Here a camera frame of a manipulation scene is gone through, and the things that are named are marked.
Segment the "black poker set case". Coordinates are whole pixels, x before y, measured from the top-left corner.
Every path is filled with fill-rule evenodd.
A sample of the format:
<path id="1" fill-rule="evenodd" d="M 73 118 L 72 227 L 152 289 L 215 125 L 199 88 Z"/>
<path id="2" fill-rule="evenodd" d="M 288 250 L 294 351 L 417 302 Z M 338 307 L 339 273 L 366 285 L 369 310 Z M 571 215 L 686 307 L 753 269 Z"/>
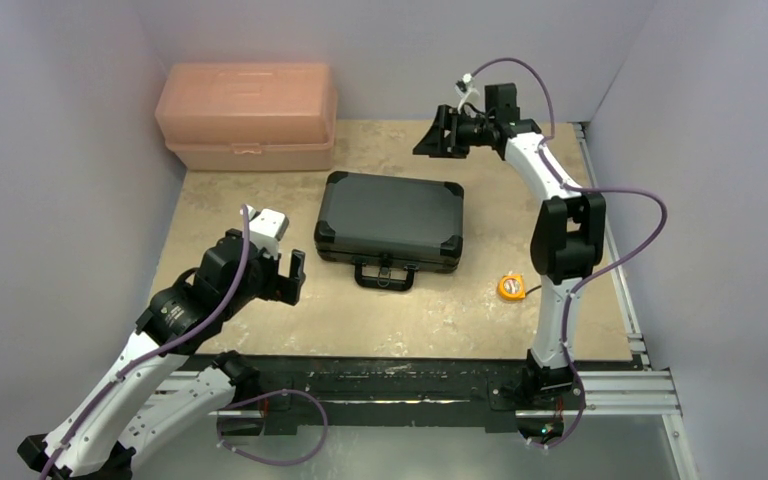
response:
<path id="1" fill-rule="evenodd" d="M 464 247 L 464 188 L 452 181 L 334 171 L 314 245 L 363 288 L 406 292 L 419 272 L 451 274 Z"/>

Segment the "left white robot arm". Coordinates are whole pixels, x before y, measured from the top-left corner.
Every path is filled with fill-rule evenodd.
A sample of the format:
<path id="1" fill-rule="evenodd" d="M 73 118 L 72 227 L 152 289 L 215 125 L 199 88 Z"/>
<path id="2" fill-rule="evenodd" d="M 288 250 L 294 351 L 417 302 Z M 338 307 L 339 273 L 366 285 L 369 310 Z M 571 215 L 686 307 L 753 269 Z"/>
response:
<path id="1" fill-rule="evenodd" d="M 129 479 L 160 446 L 208 412 L 244 409 L 261 394 L 260 372 L 243 355 L 217 355 L 194 380 L 147 409 L 160 384 L 220 333 L 254 299 L 294 305 L 305 275 L 294 251 L 279 274 L 278 243 L 286 220 L 256 220 L 247 234 L 230 229 L 197 268 L 154 295 L 105 377 L 66 421 L 30 435 L 17 453 L 51 479 Z"/>

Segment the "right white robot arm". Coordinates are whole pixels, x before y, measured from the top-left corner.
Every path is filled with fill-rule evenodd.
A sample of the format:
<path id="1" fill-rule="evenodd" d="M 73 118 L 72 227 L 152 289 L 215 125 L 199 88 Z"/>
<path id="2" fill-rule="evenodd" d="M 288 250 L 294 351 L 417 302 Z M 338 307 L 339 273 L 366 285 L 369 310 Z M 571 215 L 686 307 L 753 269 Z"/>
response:
<path id="1" fill-rule="evenodd" d="M 540 202 L 530 257 L 541 279 L 538 328 L 528 349 L 518 395 L 544 407 L 575 383 L 574 330 L 583 282 L 603 257 L 606 201 L 584 193 L 548 148 L 548 137 L 517 105 L 514 84 L 489 85 L 485 109 L 468 114 L 438 106 L 416 155 L 466 157 L 473 147 L 490 147 L 523 179 Z"/>

